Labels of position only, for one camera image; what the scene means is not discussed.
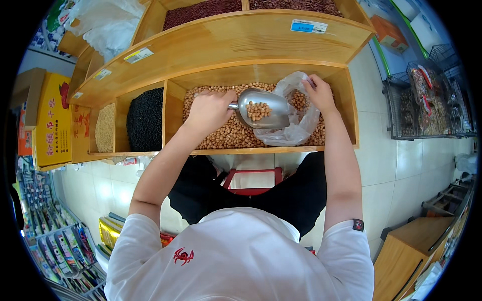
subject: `scoop handle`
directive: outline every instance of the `scoop handle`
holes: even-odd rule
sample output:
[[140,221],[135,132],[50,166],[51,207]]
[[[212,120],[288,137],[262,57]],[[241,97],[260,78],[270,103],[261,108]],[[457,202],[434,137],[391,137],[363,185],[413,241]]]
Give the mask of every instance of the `scoop handle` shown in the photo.
[[230,103],[228,104],[228,109],[232,109],[232,110],[237,110],[239,109],[239,106],[238,106],[238,103]]

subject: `person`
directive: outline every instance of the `person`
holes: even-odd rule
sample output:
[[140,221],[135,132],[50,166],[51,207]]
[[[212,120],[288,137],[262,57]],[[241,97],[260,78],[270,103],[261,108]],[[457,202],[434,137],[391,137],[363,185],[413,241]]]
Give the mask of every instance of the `person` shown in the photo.
[[[105,293],[114,300],[371,300],[374,267],[363,229],[360,170],[330,86],[304,86],[325,122],[325,151],[257,196],[220,185],[203,156],[189,157],[233,111],[235,92],[204,91],[146,168],[110,257]],[[162,248],[163,200],[190,224]],[[314,256],[299,239],[326,205]]]

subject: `wire rack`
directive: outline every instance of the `wire rack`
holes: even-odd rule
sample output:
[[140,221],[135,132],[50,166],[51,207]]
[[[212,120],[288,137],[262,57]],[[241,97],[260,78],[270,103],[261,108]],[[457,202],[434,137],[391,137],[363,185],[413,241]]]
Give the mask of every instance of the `wire rack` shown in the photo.
[[469,87],[465,78],[463,65],[450,44],[435,45],[429,59],[436,63],[444,72],[451,89],[449,102],[450,119],[454,125],[453,135],[457,137],[476,136],[477,123],[473,118],[470,105]]
[[406,72],[388,76],[384,94],[392,139],[475,136],[463,74],[454,49],[437,45],[428,60],[410,62]]

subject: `wooden cabinet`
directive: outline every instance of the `wooden cabinet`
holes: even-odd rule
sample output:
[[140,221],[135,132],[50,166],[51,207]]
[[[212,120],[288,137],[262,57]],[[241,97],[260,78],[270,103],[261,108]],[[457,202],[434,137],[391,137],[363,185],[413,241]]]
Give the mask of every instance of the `wooden cabinet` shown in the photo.
[[440,259],[454,217],[420,217],[388,233],[375,262],[374,301],[400,300]]
[[[150,90],[152,86],[164,86],[162,142],[165,145],[182,123],[182,115],[179,118],[177,112],[177,102],[183,101],[180,91],[201,82],[209,86],[258,81],[276,83],[300,70],[316,73],[331,84],[352,144],[358,148],[358,116],[348,62],[375,34],[375,29],[356,0],[335,0],[344,18],[299,10],[249,10],[249,0],[241,0],[242,11],[210,16],[162,31],[168,10],[201,1],[140,1],[146,10],[131,47],[105,65],[90,46],[83,50],[72,77],[68,102],[91,108],[92,118],[98,110],[111,103],[116,103],[116,112],[122,110],[123,105],[132,100],[126,95]],[[324,23],[327,25],[326,32],[292,31],[291,24],[295,19]],[[126,61],[126,57],[144,48],[149,49],[152,55],[135,62]],[[96,77],[103,69],[110,73]],[[114,153],[97,153],[95,141],[91,141],[90,155],[157,153],[129,152],[122,128],[124,113],[120,112],[120,118],[115,121]],[[92,128],[95,130],[95,118],[90,126],[91,131]],[[198,150],[194,153],[247,154],[323,149],[323,146],[266,147]]]

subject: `white t-shirt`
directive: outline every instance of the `white t-shirt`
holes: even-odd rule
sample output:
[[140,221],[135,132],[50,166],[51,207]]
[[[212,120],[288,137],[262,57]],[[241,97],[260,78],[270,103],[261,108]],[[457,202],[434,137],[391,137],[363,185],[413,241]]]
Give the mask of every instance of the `white t-shirt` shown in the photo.
[[104,289],[109,301],[371,300],[374,268],[353,220],[325,232],[317,256],[289,223],[254,208],[208,214],[161,249],[159,228],[131,214]]

